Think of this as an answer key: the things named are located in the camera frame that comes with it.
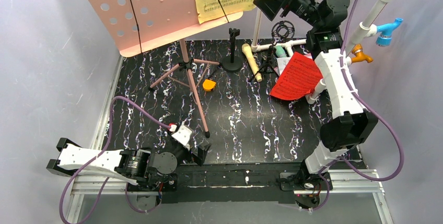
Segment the small black tripod stand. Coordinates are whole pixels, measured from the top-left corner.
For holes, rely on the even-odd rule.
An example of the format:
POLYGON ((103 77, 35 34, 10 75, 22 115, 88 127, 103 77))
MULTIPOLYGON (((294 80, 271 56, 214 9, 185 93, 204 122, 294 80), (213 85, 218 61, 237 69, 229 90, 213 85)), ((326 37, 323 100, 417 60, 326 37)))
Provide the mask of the small black tripod stand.
POLYGON ((278 43, 286 43, 292 40, 295 35, 295 28, 293 23, 288 20, 282 20, 277 22, 271 30, 272 43, 267 51, 266 58, 261 60, 261 65, 258 71, 253 71, 253 77, 249 78, 248 82, 252 82, 253 79, 258 78, 260 74, 275 74, 279 78, 279 74, 275 71, 273 64, 273 58, 276 56, 276 46, 278 43))

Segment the green microphone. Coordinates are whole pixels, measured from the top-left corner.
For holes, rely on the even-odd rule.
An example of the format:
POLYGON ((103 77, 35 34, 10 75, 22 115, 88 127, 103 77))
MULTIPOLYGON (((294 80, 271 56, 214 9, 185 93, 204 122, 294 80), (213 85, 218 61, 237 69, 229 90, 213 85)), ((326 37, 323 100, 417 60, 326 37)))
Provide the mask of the green microphone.
POLYGON ((285 57, 288 57, 288 55, 287 55, 285 49, 284 49, 282 46, 280 46, 280 45, 276 45, 276 46, 274 47, 274 49, 275 49, 275 55, 276 55, 277 58, 285 58, 285 57))

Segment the cream yellow microphone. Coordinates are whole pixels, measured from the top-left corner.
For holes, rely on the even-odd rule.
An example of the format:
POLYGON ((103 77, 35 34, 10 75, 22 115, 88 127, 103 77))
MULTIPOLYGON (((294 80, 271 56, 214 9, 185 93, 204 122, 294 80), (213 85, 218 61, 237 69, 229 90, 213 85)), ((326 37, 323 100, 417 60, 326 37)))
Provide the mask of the cream yellow microphone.
POLYGON ((262 81, 262 75, 259 73, 259 67, 255 61, 255 58, 252 54, 252 48, 249 44, 245 43, 241 46, 242 53, 245 55, 246 60, 252 70, 253 79, 257 82, 262 81))

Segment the red sheet music page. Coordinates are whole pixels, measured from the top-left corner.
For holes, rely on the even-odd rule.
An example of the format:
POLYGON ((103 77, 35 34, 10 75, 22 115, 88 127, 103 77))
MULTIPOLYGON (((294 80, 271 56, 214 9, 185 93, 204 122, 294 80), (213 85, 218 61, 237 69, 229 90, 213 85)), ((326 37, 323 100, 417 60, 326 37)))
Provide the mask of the red sheet music page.
POLYGON ((286 62, 270 96, 284 101, 298 100, 313 92, 321 78, 322 74, 315 62, 295 52, 286 62))

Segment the black microphone stand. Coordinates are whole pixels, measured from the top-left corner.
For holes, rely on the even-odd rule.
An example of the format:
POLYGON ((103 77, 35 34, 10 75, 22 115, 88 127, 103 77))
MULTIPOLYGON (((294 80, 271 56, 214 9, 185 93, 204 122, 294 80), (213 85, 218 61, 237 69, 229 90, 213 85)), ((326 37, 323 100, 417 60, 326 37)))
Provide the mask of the black microphone stand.
POLYGON ((240 30, 229 28, 230 55, 222 59, 221 66, 227 72, 237 72, 242 68, 242 61, 236 57, 236 37, 240 35, 240 30))

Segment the pink music stand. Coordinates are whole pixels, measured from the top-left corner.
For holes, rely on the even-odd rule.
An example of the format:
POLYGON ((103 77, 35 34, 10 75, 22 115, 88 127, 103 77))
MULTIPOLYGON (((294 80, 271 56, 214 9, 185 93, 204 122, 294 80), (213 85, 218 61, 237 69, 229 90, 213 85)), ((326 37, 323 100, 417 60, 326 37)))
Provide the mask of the pink music stand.
POLYGON ((235 21, 242 12, 200 23, 195 0, 88 0, 113 38, 120 54, 136 56, 175 41, 180 42, 182 61, 175 68, 184 68, 188 86, 196 105, 201 107, 196 83, 191 72, 185 44, 187 37, 235 21))

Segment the white sheet music page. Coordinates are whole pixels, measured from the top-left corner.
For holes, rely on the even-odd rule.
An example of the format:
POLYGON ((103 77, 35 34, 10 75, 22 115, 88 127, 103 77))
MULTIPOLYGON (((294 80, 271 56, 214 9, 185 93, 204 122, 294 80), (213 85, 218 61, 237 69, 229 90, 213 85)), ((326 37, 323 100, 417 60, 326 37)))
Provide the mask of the white sheet music page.
POLYGON ((309 54, 303 55, 296 52, 292 57, 279 57, 277 59, 277 70, 280 76, 285 73, 299 74, 309 70, 312 64, 312 57, 309 54))

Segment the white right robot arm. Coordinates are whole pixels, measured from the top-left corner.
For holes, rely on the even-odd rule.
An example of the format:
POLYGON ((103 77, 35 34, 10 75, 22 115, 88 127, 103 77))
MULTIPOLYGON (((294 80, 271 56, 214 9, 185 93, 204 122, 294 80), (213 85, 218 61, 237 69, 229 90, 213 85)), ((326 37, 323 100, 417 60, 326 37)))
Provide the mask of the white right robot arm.
POLYGON ((341 53, 340 31, 347 18, 350 0, 254 0, 269 20, 294 13, 312 26, 306 48, 319 68, 328 91, 332 120, 321 126, 320 142, 302 165, 305 174, 325 173, 331 162, 349 149, 364 143, 378 123, 373 113, 356 98, 345 57, 341 53))

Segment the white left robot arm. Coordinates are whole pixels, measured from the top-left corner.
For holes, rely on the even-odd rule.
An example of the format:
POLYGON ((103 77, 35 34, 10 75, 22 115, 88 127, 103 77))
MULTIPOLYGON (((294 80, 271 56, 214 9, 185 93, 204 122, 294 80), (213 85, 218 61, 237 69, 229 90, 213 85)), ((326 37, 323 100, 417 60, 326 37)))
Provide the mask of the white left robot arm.
POLYGON ((178 175, 176 169, 182 164, 194 163, 202 166, 210 143, 188 148, 178 141, 173 141, 173 148, 156 153, 150 148, 119 149, 102 152, 82 148, 68 138, 61 138, 57 143, 60 152, 56 159, 50 159, 46 168, 55 175, 104 176, 139 186, 151 191, 161 183, 174 185, 178 175))

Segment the orange tape measure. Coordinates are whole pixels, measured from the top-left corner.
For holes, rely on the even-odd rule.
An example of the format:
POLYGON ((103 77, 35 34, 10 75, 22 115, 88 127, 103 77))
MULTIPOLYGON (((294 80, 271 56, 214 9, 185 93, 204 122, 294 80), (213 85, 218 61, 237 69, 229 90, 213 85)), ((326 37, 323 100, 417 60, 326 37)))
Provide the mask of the orange tape measure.
POLYGON ((210 79, 206 79, 202 83, 202 88, 205 92, 211 92, 216 88, 216 85, 217 85, 217 82, 210 80, 210 79))

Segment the orange pipe fitting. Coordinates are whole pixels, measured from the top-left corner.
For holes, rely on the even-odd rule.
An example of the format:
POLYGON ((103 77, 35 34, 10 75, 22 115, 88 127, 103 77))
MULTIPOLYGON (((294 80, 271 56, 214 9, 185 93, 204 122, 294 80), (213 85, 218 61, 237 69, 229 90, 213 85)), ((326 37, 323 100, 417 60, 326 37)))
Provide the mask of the orange pipe fitting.
POLYGON ((363 46, 361 44, 356 44, 353 49, 351 50, 351 53, 353 54, 353 58, 351 59, 351 63, 358 63, 366 61, 367 63, 373 62, 373 58, 369 55, 365 54, 363 51, 363 46))

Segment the blue pipe fitting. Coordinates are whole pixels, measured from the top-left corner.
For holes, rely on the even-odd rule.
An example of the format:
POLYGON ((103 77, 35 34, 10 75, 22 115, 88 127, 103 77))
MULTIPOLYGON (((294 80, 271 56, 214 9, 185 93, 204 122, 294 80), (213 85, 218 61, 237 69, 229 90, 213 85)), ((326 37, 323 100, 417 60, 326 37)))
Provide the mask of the blue pipe fitting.
POLYGON ((403 22, 402 18, 396 18, 392 23, 386 23, 380 26, 376 26, 377 33, 379 34, 376 39, 376 45, 386 47, 391 44, 392 35, 395 29, 397 29, 403 22))

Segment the right robot arm base mount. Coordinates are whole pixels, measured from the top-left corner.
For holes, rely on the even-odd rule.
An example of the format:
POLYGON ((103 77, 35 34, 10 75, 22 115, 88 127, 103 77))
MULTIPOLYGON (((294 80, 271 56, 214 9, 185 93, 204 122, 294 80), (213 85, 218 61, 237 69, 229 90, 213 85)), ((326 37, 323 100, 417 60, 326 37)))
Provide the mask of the right robot arm base mount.
POLYGON ((297 191, 296 204, 302 210, 313 211, 323 206, 327 197, 321 200, 321 193, 329 194, 333 189, 330 174, 306 174, 282 172, 277 179, 282 191, 297 191))

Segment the aluminium rail frame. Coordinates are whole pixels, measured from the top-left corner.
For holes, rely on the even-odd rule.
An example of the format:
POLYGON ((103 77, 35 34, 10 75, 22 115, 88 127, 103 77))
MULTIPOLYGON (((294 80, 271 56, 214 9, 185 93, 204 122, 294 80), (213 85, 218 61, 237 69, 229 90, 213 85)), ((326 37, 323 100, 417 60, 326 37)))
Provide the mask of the aluminium rail frame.
POLYGON ((195 131, 191 147, 210 145, 203 166, 177 167, 176 185, 164 188, 165 203, 185 201, 280 201, 293 203, 281 186, 281 173, 295 175, 301 162, 318 146, 320 128, 332 118, 330 95, 323 91, 310 104, 305 98, 283 101, 270 92, 277 82, 266 76, 251 81, 244 64, 237 73, 196 63, 192 73, 201 86, 210 77, 215 90, 199 89, 210 131, 203 123, 193 93, 185 86, 185 71, 177 70, 155 90, 149 86, 180 56, 178 43, 165 45, 122 62, 116 95, 143 107, 164 123, 184 124, 195 131))

